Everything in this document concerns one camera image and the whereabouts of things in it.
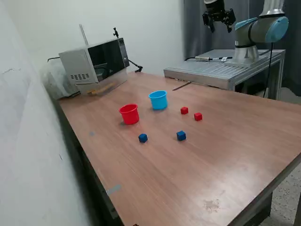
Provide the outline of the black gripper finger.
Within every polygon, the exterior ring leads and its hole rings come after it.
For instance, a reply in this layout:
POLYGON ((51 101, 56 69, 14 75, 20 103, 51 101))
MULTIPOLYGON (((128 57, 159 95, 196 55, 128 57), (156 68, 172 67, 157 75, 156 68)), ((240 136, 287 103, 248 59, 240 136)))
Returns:
POLYGON ((226 25, 228 33, 232 31, 232 25, 235 23, 236 17, 233 9, 224 11, 222 16, 222 22, 226 25))
POLYGON ((204 25, 207 26, 211 32, 214 32, 215 31, 214 20, 211 18, 211 15, 207 12, 204 12, 202 17, 203 17, 204 25))

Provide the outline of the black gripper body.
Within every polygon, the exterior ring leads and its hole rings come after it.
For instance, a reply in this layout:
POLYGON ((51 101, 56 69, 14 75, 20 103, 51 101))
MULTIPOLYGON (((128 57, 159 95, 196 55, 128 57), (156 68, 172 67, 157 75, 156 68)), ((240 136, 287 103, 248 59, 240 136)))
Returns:
POLYGON ((225 12, 224 0, 205 0, 206 12, 211 16, 220 16, 225 12))

